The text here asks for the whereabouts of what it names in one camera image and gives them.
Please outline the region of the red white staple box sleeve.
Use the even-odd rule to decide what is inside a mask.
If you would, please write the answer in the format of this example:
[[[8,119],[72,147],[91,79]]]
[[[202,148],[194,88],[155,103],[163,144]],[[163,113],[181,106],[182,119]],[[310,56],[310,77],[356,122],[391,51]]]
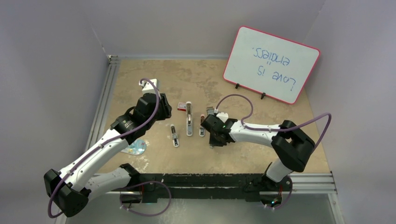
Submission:
[[[186,103],[178,103],[178,105],[177,105],[177,110],[178,111],[186,111],[187,110],[187,104]]]

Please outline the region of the long white stapler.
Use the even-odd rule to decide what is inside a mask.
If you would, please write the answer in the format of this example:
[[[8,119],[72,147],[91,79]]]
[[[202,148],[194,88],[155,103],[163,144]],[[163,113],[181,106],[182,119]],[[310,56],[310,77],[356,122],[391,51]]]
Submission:
[[[192,125],[192,103],[191,101],[186,102],[186,135],[193,135],[193,125]]]

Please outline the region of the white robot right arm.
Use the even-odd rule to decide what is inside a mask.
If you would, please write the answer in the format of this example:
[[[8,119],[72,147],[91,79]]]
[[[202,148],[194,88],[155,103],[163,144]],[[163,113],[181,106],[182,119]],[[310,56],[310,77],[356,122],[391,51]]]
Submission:
[[[210,144],[222,147],[228,143],[249,142],[274,149],[277,159],[270,163],[262,183],[273,190],[292,172],[303,172],[314,151],[314,141],[290,120],[278,125],[243,123],[227,113],[208,115],[201,126],[210,133]]]

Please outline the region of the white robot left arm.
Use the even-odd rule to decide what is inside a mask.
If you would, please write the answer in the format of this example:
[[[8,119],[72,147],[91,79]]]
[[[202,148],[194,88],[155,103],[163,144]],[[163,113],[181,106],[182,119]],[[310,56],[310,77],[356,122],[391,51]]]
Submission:
[[[171,118],[171,111],[166,94],[144,93],[137,104],[119,116],[83,155],[59,171],[47,171],[43,178],[49,196],[48,216],[72,217],[89,202],[110,191],[133,191],[140,186],[156,184],[154,180],[142,179],[141,174],[128,163],[106,174],[96,175],[96,172],[142,137],[156,121]]]

